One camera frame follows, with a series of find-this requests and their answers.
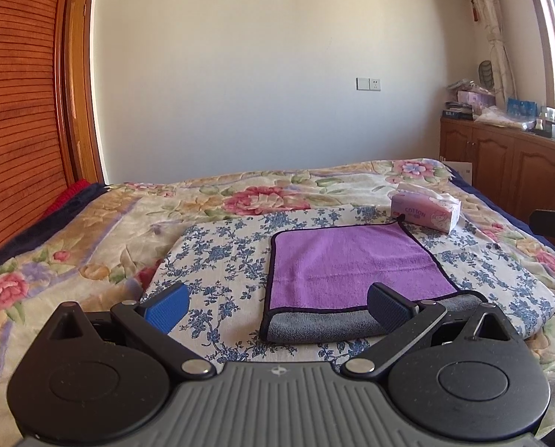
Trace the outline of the dark blue bed sheet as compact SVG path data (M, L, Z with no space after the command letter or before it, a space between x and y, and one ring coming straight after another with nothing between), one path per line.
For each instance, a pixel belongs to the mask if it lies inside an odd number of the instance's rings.
M90 202L106 194L109 187L101 183L90 183L90 186L79 192L61 209L46 218L41 217L36 223L23 230L0 247L0 266L14 256L31 251L52 238L58 231L65 228Z

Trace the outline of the blue picture box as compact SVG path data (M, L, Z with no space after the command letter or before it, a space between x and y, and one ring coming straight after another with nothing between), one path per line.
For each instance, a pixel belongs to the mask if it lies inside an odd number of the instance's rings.
M538 104L534 101L508 98L507 114L520 119L535 119L538 116Z

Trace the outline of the blue floral white pillow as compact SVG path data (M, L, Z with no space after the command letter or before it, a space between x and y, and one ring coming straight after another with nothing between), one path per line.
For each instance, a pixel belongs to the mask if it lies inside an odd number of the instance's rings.
M330 225L385 225L384 211L346 205L275 212L192 225L164 257L144 296L175 282L188 287L185 317L169 333L221 368L228 361L316 361L341 365L377 341L376 336L309 345L273 345L259 336L269 275L270 238L287 230ZM510 253L466 220L448 235L412 225L409 232L462 291L483 294L524 338L555 314L555 294L542 282L545 269Z

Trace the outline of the wooden door frame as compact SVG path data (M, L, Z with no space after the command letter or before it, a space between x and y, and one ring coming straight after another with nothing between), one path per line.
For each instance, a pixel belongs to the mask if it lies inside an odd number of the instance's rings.
M66 0L64 20L64 97L69 151L76 180L104 182L93 111L90 78L90 16L92 0Z

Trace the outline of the pink cotton tissue pack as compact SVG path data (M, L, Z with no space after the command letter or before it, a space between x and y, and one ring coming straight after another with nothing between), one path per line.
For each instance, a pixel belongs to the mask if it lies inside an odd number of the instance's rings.
M390 194L392 218L449 234L461 215L461 202L455 197L439 194L429 188L398 184Z

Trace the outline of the red blanket edge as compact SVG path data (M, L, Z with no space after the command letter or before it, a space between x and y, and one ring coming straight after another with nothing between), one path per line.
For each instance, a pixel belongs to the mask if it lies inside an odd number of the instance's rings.
M58 211L67 202L74 198L79 192L88 188L89 186L90 182L85 179L73 183L54 200L54 202L44 211L42 217L46 218L52 213Z

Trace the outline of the woven hand fan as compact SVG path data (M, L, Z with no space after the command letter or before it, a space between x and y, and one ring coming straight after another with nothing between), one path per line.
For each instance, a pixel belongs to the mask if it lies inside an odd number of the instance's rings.
M493 66L490 60L484 60L478 65L478 78L480 86L489 92L495 89Z

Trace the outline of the floral beige curtain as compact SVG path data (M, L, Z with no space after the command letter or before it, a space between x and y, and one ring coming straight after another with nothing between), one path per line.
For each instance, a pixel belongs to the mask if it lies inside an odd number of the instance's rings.
M483 22L489 45L496 103L506 106L507 100L516 96L516 81L505 45L500 0L473 0L473 2Z

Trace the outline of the floral quilt bedspread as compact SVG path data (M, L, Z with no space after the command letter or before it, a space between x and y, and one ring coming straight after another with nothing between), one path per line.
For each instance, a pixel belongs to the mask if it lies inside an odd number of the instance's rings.
M555 294L555 251L434 159L244 172L169 185L114 185L45 243L0 266L0 446L20 439L6 400L9 379L60 303L75 301L85 311L105 311L139 299L192 225L346 205L375 207L389 218L390 194L398 184L459 199L459 223L473 223L511 256L542 266L542 282ZM555 314L529 337L528 345L552 390L541 426L548 434L555 429Z

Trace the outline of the brown wooden cabinet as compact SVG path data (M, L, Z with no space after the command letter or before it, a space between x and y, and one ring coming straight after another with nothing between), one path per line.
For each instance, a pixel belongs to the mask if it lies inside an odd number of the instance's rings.
M473 187L514 218L555 210L555 141L475 121L441 119L440 159L470 162Z

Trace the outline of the purple and grey microfiber towel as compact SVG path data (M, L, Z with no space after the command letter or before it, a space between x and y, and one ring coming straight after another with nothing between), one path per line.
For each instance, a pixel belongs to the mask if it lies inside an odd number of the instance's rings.
M412 302L442 301L450 312L485 300L455 286L402 223L286 230L271 238L259 337L299 345L384 335L389 327L368 309L375 283Z

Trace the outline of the pink tissue box on cabinet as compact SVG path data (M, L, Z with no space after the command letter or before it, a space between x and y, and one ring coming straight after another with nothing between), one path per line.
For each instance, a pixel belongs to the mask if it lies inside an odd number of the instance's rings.
M457 99L460 103L469 104L473 108L491 107L496 105L495 95L490 93L461 90L457 92Z

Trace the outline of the white wall switch socket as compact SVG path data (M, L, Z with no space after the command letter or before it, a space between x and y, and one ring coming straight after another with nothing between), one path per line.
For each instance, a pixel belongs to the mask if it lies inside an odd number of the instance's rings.
M377 78L357 78L356 79L356 89L358 91L381 91L381 82Z

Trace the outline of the wooden slatted wardrobe door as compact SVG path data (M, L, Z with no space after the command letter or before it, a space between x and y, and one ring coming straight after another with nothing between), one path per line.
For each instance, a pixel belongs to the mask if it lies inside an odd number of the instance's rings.
M0 0L0 247L74 178L66 139L67 0Z

